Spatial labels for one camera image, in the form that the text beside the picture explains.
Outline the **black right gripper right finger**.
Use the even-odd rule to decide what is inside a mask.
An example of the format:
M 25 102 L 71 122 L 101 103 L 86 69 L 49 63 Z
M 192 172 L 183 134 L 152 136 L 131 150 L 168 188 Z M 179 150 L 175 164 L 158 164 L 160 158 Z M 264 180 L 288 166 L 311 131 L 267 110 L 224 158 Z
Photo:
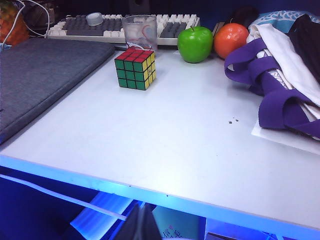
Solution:
M 151 205 L 148 203 L 146 203 L 143 207 L 143 239 L 162 240 L 162 236 L 154 218 Z

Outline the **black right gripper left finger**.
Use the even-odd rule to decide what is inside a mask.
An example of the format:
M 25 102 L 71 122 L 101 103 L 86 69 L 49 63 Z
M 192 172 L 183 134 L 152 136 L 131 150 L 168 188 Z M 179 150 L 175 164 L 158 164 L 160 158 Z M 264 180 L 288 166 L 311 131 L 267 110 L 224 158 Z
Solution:
M 135 205 L 125 222 L 117 232 L 114 240 L 139 240 L 144 220 L 146 205 Z

